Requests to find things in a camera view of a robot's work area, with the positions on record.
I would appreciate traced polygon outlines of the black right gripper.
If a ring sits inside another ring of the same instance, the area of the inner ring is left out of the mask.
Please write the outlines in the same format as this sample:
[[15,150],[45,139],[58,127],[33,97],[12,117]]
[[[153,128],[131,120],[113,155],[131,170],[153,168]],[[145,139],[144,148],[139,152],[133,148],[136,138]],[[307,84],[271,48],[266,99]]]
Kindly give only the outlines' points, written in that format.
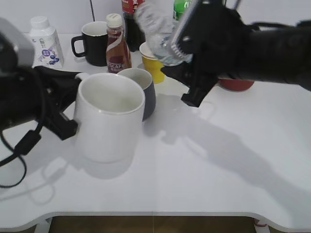
[[189,88],[181,100],[199,107],[219,79],[260,81],[311,88],[311,23],[295,26],[243,23],[236,10],[219,0],[194,0],[169,40],[175,58],[188,63],[161,72]]

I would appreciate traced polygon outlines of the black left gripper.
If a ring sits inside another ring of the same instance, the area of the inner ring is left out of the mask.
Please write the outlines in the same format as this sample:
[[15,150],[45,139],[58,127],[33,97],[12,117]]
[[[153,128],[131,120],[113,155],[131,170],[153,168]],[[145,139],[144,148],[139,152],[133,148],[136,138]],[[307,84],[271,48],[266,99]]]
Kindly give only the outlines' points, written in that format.
[[75,96],[81,82],[78,72],[60,71],[44,66],[18,67],[0,75],[0,129],[6,130],[35,120],[66,140],[76,135],[78,123],[64,111],[73,101],[56,102],[48,97]]

